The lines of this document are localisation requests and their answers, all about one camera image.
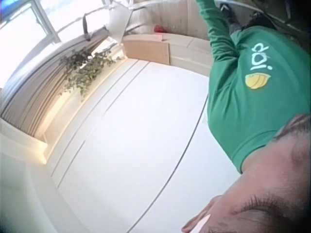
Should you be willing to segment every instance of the yellow logo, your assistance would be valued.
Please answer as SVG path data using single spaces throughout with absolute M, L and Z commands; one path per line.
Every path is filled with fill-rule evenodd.
M 258 89 L 265 86 L 271 76 L 264 73 L 254 73 L 245 76 L 245 83 L 251 89 Z

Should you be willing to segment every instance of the skin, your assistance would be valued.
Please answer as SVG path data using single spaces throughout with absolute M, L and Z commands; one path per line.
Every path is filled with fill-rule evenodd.
M 310 131 L 287 132 L 298 124 L 308 124 L 307 121 L 310 122 L 310 117 L 294 117 L 278 132 L 285 136 L 250 154 L 242 165 L 240 178 L 223 195 L 213 198 L 199 215 L 182 228 L 182 232 L 190 233 L 200 219 L 209 214 L 211 216 L 200 233 L 208 233 L 210 229 L 217 232 L 266 233 L 274 232 L 263 229 L 276 219 L 298 222 L 310 202 Z M 275 204 L 277 201 L 277 208 L 271 211 L 270 207 L 260 206 L 243 210 L 245 203 L 254 195 L 260 199 L 269 196 L 267 202 Z

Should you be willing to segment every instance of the logo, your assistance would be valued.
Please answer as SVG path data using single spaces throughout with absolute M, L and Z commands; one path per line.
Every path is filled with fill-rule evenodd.
M 265 86 L 271 76 L 264 73 L 254 73 L 246 75 L 245 83 L 251 89 L 258 89 Z
M 268 46 L 264 46 L 262 43 L 256 44 L 253 48 L 252 54 L 252 67 L 250 70 L 254 69 L 268 69 L 272 70 L 272 66 L 268 66 L 265 63 L 268 61 L 268 56 L 265 53 L 268 50 Z M 271 76 L 265 73 L 253 73 L 245 76 L 245 83 L 251 89 L 258 89 L 265 86 Z

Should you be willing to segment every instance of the red object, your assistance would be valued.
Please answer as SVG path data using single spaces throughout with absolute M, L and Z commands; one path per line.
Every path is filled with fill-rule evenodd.
M 154 32 L 155 32 L 155 33 L 166 33 L 166 31 L 164 30 L 164 28 L 161 27 L 160 25 L 155 25 Z

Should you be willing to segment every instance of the green shirt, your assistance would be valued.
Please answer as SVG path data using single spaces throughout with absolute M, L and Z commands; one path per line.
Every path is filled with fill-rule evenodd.
M 213 0 L 197 0 L 208 26 L 214 64 L 209 77 L 208 125 L 239 172 L 291 118 L 310 113 L 310 57 L 264 27 L 229 36 Z

